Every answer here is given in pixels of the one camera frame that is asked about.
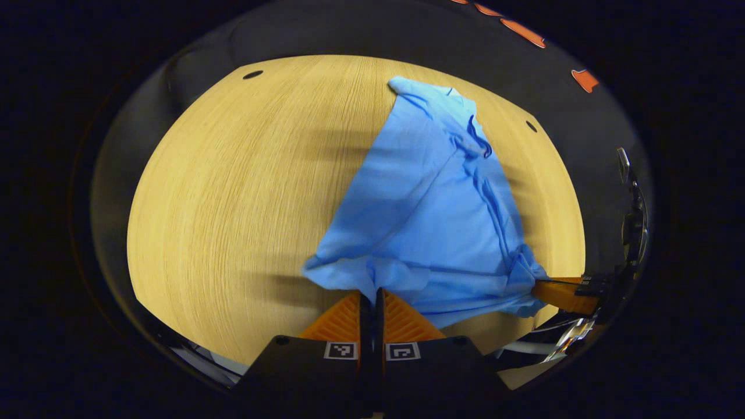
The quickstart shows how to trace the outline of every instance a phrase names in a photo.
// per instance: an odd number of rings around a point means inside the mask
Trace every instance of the blue shirt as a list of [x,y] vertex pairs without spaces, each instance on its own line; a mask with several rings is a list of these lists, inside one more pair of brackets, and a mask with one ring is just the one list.
[[394,77],[393,110],[303,274],[327,289],[378,288],[442,328],[486,312],[521,317],[547,278],[525,244],[510,185],[474,101]]

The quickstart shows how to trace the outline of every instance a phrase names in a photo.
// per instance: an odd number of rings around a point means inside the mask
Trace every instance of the black border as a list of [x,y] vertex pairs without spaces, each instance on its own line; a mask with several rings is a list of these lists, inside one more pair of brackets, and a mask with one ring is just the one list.
[[[650,264],[624,315],[586,350],[581,364],[545,378],[543,388],[552,391],[526,391],[498,411],[522,417],[726,415],[737,400],[737,381],[734,368],[717,363],[734,362],[737,355],[728,356],[715,325],[732,319],[726,310],[736,307],[737,287],[720,271],[738,259],[726,252],[734,247],[734,230],[717,233],[714,225],[740,224],[726,201],[738,199],[740,180],[727,173],[741,165],[742,138],[728,110],[736,109],[732,99],[742,87],[733,66],[743,5],[481,3],[541,28],[603,75],[658,163],[652,167],[658,218]],[[121,313],[105,309],[110,302],[93,303],[70,251],[66,214],[69,200],[79,197],[65,191],[73,162],[92,162],[91,156],[70,154],[70,144],[85,135],[101,102],[118,97],[107,91],[125,69],[148,58],[164,60],[249,5],[25,7],[12,10],[4,25],[15,63],[8,78],[8,185],[10,205],[22,220],[10,223],[7,260],[19,269],[10,275],[4,305],[17,326],[7,336],[11,364],[22,368],[4,393],[27,417],[240,413],[133,340]],[[156,52],[143,58],[145,49]],[[141,64],[135,79],[153,70]]]

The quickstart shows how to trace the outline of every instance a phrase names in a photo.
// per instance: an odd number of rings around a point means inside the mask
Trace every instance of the cable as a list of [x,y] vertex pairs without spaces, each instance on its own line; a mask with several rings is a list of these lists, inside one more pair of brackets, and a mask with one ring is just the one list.
[[533,342],[514,341],[506,344],[502,349],[520,353],[532,353],[535,355],[548,355],[556,349],[555,344],[537,344]]
[[538,328],[538,329],[535,329],[535,330],[533,330],[533,331],[532,331],[532,332],[530,332],[530,333],[538,333],[538,332],[545,332],[546,330],[553,330],[553,329],[558,329],[559,327],[564,327],[564,326],[568,326],[568,325],[570,325],[570,324],[572,324],[572,323],[577,323],[577,321],[578,321],[578,320],[581,320],[581,319],[582,319],[582,318],[580,317],[580,318],[575,318],[574,320],[567,320],[567,321],[563,321],[563,322],[561,322],[561,323],[559,323],[559,324],[555,324],[555,325],[553,325],[553,326],[549,326],[549,327],[540,327],[540,328]]
[[196,355],[197,357],[199,357],[199,358],[207,361],[210,365],[212,365],[214,367],[217,367],[217,368],[219,368],[220,370],[222,370],[224,372],[233,374],[233,375],[235,375],[238,378],[242,377],[242,375],[238,374],[237,372],[231,371],[229,368],[225,368],[224,366],[218,364],[214,359],[207,358],[206,356],[202,355],[201,353],[198,353],[197,352],[197,349],[201,348],[201,346],[199,346],[199,344],[196,344],[196,345],[197,345],[197,347],[195,347],[192,351],[190,351],[190,353],[192,353],[192,354]]

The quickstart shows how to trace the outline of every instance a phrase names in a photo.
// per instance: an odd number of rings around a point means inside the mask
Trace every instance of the wood grain surface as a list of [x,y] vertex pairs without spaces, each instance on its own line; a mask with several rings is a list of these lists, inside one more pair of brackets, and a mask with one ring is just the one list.
[[[243,79],[251,72],[258,76]],[[269,339],[299,335],[347,292],[300,275],[393,108],[393,76],[455,87],[504,168],[527,243],[551,276],[584,271],[582,218],[540,123],[451,75],[392,60],[290,57],[236,69],[163,137],[140,179],[127,257],[137,299],[186,338],[250,364]],[[527,124],[530,122],[537,132]],[[482,351],[536,318],[491,313],[447,327]]]

